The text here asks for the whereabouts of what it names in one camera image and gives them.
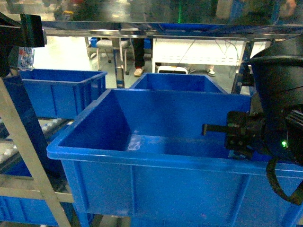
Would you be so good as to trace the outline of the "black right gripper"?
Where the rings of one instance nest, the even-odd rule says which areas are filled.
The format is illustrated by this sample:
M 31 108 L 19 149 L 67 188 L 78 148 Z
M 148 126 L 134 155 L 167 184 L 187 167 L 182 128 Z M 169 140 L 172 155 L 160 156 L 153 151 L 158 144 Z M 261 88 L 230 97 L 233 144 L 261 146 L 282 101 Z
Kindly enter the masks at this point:
M 229 150 L 245 156 L 252 156 L 254 151 L 271 155 L 265 143 L 265 126 L 263 113 L 251 115 L 230 111 L 227 114 L 227 126 L 203 124 L 201 135 L 205 136 L 208 131 L 226 133 L 226 148 Z

